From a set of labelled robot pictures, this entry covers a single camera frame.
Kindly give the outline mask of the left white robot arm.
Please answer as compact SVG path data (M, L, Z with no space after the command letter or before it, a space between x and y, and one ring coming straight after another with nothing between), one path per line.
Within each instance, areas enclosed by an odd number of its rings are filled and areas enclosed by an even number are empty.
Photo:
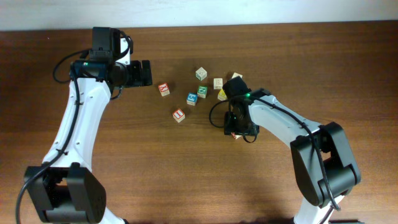
M96 40L70 65L66 110L57 136L40 166L29 166L16 200L21 221L25 193L43 223L127 223L106 206L106 190L92 173L93 146L113 91L149 86L147 60L130 61L130 37Z

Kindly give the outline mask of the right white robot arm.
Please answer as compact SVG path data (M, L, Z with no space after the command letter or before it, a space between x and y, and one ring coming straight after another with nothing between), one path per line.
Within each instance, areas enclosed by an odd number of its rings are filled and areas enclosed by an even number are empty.
M361 173L343 128L310 121L263 89L230 92L226 134L257 137L264 128L291 151L295 180L303 195L293 223L329 223L339 203L360 183Z

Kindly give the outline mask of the yellow letter wooden block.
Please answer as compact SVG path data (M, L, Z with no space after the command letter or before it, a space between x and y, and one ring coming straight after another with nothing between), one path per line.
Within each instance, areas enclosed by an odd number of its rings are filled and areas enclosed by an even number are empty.
M224 92L223 89L221 89L221 90L219 91L219 93L218 93L218 99L219 99L220 101L224 101L224 100L227 100L227 99L228 99L228 97L226 96L226 93Z

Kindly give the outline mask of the wooden block with red side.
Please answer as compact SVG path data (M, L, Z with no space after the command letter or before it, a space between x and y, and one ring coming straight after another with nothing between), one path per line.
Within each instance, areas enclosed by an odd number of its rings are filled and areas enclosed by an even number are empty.
M234 139L239 139L241 137L241 135L235 134L235 133L231 133L232 137Z

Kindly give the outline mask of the blue number 5 block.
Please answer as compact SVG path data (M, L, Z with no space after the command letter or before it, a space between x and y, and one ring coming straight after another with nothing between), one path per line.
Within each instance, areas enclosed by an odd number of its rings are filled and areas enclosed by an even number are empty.
M187 104L195 106L198 100L198 95L194 93L189 93L187 95Z

